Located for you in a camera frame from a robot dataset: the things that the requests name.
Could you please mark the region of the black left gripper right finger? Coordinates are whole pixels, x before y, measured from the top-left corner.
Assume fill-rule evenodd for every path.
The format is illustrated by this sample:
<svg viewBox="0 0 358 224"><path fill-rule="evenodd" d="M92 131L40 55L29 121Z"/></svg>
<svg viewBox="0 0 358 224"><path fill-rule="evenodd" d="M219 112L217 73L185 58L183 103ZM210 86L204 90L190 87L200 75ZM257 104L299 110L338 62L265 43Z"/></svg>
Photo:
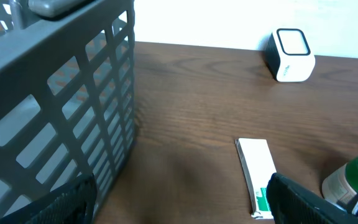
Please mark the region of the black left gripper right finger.
<svg viewBox="0 0 358 224"><path fill-rule="evenodd" d="M275 223L358 224L347 205L331 203L279 173L268 182L267 201Z"/></svg>

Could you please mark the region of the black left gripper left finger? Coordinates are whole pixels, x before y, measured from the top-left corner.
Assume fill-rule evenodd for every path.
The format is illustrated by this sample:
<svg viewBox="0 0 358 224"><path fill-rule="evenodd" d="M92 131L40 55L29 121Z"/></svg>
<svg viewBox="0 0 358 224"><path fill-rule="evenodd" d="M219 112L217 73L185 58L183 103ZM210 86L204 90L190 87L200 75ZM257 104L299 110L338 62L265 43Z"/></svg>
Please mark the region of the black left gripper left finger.
<svg viewBox="0 0 358 224"><path fill-rule="evenodd" d="M0 224L91 223L98 190L93 174L82 174L23 208Z"/></svg>

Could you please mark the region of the white Panadol box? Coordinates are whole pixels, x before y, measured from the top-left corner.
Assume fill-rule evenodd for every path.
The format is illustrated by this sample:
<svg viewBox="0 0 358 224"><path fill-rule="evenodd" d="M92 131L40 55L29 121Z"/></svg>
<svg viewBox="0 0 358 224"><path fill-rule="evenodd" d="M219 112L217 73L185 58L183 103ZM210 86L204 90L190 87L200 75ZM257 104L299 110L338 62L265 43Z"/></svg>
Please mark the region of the white Panadol box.
<svg viewBox="0 0 358 224"><path fill-rule="evenodd" d="M252 204L251 217L273 219L267 201L267 186L276 168L267 141L239 138L235 143Z"/></svg>

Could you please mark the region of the green lid jar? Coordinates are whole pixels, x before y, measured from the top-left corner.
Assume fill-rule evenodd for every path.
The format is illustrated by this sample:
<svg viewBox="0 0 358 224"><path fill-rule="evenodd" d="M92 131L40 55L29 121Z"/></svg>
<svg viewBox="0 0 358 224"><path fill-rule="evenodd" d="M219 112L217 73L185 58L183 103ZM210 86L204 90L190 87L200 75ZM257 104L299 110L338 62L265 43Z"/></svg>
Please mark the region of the green lid jar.
<svg viewBox="0 0 358 224"><path fill-rule="evenodd" d="M323 180L324 199L338 205L347 205L358 194L358 157L338 168Z"/></svg>

